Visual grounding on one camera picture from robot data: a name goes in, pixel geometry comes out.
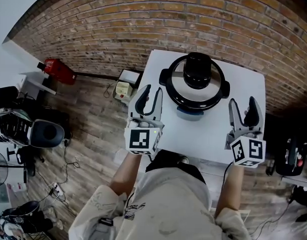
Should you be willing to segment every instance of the brick wall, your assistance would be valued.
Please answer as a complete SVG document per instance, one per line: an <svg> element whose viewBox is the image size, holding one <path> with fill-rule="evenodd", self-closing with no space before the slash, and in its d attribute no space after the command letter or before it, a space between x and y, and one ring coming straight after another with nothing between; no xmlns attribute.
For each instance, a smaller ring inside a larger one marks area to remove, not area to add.
<svg viewBox="0 0 307 240"><path fill-rule="evenodd" d="M306 0L38 0L9 37L110 76L143 70L152 49L198 51L264 74L269 113L307 106Z"/></svg>

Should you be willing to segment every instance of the power strip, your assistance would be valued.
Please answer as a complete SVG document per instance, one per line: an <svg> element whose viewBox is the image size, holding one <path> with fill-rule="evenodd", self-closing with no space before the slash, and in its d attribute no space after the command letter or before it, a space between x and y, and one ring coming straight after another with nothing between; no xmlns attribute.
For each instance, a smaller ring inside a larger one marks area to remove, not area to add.
<svg viewBox="0 0 307 240"><path fill-rule="evenodd" d="M65 197L64 192L63 192L63 190L61 189L61 187L59 186L58 183L54 182L52 184L52 186L53 186L53 189L54 189L54 192L55 192L56 196L58 196L60 198L61 197Z"/></svg>

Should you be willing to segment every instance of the pot handle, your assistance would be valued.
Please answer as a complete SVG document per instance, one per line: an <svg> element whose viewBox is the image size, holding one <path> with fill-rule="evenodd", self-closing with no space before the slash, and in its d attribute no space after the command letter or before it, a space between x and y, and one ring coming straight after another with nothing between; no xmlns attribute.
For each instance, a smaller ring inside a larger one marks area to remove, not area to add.
<svg viewBox="0 0 307 240"><path fill-rule="evenodd" d="M169 68L164 68L159 76L159 84L162 86L166 86L167 79L171 76L171 70Z"/></svg>
<svg viewBox="0 0 307 240"><path fill-rule="evenodd" d="M226 99L229 97L230 94L230 83L228 81L224 81L224 83L221 85L221 92L222 92L222 98Z"/></svg>

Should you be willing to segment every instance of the white desk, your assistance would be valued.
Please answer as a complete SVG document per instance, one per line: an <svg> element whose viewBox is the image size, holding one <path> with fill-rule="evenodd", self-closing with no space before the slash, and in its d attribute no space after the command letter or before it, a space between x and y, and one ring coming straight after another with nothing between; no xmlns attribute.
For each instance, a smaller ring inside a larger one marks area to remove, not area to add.
<svg viewBox="0 0 307 240"><path fill-rule="evenodd" d="M180 52L153 50L140 82L139 90L151 85L145 112L151 110L155 93L159 87L162 88L161 121L165 126L158 147L194 158L229 164L233 161L232 152L225 150L227 133L232 129L229 121L229 100L236 100L241 117L245 118L243 113L249 106L249 97L253 96L265 121L265 78L249 69L214 60L230 83L229 98L222 99L215 107L204 111L204 116L199 121L187 121L176 115L177 105L169 97L166 88L159 84L162 69L169 68L173 61L184 55L186 54Z"/></svg>

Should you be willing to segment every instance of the electric fan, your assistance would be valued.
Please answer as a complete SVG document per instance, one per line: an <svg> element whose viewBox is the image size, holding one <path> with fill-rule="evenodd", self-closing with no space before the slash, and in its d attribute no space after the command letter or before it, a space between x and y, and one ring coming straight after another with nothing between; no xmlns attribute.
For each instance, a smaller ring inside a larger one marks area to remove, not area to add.
<svg viewBox="0 0 307 240"><path fill-rule="evenodd" d="M4 184L7 179L8 168L24 168L24 166L8 165L4 156L0 154L0 186Z"/></svg>

